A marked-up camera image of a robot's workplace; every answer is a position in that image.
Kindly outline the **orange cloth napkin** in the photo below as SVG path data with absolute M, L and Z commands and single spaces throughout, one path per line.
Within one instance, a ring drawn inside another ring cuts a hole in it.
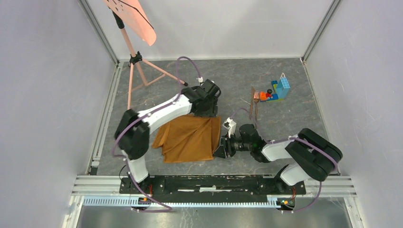
M 213 159 L 221 137 L 221 118 L 177 117 L 162 125 L 152 147 L 161 148 L 165 163 L 201 162 Z

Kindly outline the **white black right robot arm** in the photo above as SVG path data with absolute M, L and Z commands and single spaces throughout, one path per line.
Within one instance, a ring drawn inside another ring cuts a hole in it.
M 269 163 L 282 159 L 293 159 L 279 171 L 274 186 L 277 192 L 286 194 L 294 185 L 309 178 L 324 181 L 343 158 L 342 152 L 332 143 L 309 128 L 282 140 L 264 141 L 253 124 L 239 128 L 239 136 L 230 127 L 228 133 L 220 138 L 219 146 L 213 156 L 229 158 L 236 152 L 249 152 L 258 162 Z

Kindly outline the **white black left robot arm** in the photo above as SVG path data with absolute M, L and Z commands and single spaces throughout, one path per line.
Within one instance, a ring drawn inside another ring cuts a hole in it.
M 171 99 L 147 110 L 124 112 L 114 134 L 114 148 L 121 152 L 113 156 L 123 157 L 132 179 L 131 187 L 137 193 L 149 189 L 149 172 L 145 164 L 145 154 L 149 149 L 150 134 L 169 121 L 186 115 L 216 117 L 221 89 L 211 80 L 201 85 L 185 87 Z

